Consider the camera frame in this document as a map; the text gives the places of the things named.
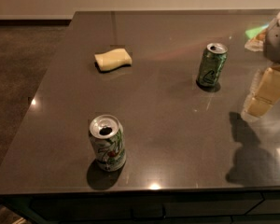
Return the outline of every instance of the aluminum can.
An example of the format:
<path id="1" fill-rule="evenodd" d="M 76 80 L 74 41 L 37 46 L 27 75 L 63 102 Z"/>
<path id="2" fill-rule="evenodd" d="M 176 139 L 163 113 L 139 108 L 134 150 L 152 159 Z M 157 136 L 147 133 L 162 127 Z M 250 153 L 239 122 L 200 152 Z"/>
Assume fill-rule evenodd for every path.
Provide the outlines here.
<path id="1" fill-rule="evenodd" d="M 119 120 L 110 115 L 95 118 L 90 125 L 89 136 L 96 162 L 105 171 L 116 171 L 126 161 L 124 135 Z"/>
<path id="2" fill-rule="evenodd" d="M 226 58 L 227 48 L 223 44 L 208 44 L 203 52 L 197 84 L 203 87 L 215 87 Z"/>

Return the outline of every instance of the green soda can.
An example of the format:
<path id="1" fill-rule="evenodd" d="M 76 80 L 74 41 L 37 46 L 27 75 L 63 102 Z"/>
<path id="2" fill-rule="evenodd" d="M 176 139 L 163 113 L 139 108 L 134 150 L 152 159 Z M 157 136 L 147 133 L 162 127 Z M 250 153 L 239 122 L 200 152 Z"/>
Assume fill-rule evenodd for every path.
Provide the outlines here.
<path id="1" fill-rule="evenodd" d="M 90 125 L 89 137 L 98 166 L 108 172 L 116 171 L 126 161 L 123 128 L 114 116 L 102 115 Z"/>
<path id="2" fill-rule="evenodd" d="M 197 84 L 202 87 L 215 87 L 227 58 L 227 48 L 220 43 L 210 43 L 203 52 L 197 76 Z"/>

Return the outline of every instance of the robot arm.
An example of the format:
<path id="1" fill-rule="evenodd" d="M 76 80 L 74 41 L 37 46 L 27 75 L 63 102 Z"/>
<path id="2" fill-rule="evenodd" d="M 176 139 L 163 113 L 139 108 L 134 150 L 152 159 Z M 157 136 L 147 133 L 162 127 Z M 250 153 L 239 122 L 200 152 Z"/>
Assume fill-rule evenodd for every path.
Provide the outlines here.
<path id="1" fill-rule="evenodd" d="M 280 100 L 280 12 L 266 30 L 264 55 L 274 64 L 255 74 L 241 113 L 245 121 L 258 120 Z"/>

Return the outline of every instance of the table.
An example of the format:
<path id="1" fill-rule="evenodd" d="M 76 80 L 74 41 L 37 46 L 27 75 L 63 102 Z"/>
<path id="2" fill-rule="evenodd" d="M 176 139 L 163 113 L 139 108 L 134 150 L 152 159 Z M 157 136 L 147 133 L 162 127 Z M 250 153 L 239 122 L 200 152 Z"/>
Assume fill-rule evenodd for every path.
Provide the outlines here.
<path id="1" fill-rule="evenodd" d="M 275 14 L 77 12 L 2 163 L 0 201 L 51 224 L 280 214 L 280 102 L 255 123 L 239 115 L 271 65 L 244 48 L 245 32 Z M 229 52 L 219 86 L 204 91 L 195 80 L 211 42 Z M 94 54 L 122 47 L 133 65 L 99 73 Z M 125 132 L 127 161 L 113 173 L 96 166 L 88 137 L 102 114 Z"/>

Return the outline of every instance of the can label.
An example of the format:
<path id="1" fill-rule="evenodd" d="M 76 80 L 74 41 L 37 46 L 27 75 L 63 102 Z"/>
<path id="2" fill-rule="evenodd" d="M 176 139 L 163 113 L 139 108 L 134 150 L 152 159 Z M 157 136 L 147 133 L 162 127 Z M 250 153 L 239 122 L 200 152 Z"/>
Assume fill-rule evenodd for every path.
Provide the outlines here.
<path id="1" fill-rule="evenodd" d="M 227 48 L 220 43 L 210 43 L 203 52 L 197 83 L 203 87 L 215 87 L 227 58 Z"/>
<path id="2" fill-rule="evenodd" d="M 109 115 L 97 117 L 90 125 L 90 140 L 97 164 L 105 171 L 116 171 L 126 162 L 123 128 Z"/>

